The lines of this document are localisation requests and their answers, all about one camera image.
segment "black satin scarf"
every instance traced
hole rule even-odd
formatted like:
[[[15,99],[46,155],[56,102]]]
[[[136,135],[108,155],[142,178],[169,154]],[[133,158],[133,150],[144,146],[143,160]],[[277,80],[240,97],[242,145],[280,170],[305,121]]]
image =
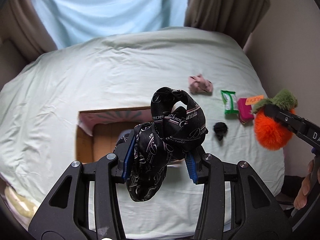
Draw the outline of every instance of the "black satin scarf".
[[[175,103],[181,101],[172,111]],[[147,122],[134,128],[136,144],[134,163],[127,188],[134,201],[151,199],[165,178],[167,165],[182,160],[186,153],[200,146],[208,133],[200,106],[183,90],[163,87],[151,101],[153,123]],[[128,134],[119,143],[126,141]]]

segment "pink sponge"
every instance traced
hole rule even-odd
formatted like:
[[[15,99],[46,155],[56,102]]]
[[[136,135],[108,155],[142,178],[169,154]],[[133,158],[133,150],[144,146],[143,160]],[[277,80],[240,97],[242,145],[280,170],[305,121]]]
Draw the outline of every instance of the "pink sponge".
[[[253,114],[251,114],[251,105],[246,105],[246,98],[239,98],[238,109],[239,109],[239,120],[241,123],[247,123],[254,119]]]

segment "orange label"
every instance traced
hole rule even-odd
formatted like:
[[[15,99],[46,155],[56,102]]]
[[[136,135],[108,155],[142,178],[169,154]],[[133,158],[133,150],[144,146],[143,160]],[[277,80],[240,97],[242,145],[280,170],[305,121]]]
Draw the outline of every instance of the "orange label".
[[[247,100],[245,101],[245,105],[246,106],[254,105],[255,103],[259,102],[261,99],[263,99],[263,95],[247,98]]]

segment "orange pom-pom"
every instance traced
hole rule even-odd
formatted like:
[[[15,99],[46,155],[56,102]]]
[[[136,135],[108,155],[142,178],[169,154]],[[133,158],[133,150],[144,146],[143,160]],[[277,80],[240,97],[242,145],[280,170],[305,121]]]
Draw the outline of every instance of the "orange pom-pom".
[[[280,123],[267,117],[264,108],[260,109],[254,119],[254,132],[260,145],[268,150],[279,150],[283,148],[292,138],[293,133]]]

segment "curtain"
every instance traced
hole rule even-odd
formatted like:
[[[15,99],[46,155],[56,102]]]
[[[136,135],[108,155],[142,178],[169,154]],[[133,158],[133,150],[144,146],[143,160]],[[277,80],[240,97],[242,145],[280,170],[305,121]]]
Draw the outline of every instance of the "curtain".
[[[243,48],[269,5],[269,0],[188,0],[184,25],[224,33]]]
[[[57,47],[30,0],[7,0],[0,10],[0,40],[11,40],[28,62]]]
[[[58,49],[114,34],[183,26],[188,0],[31,0]]]

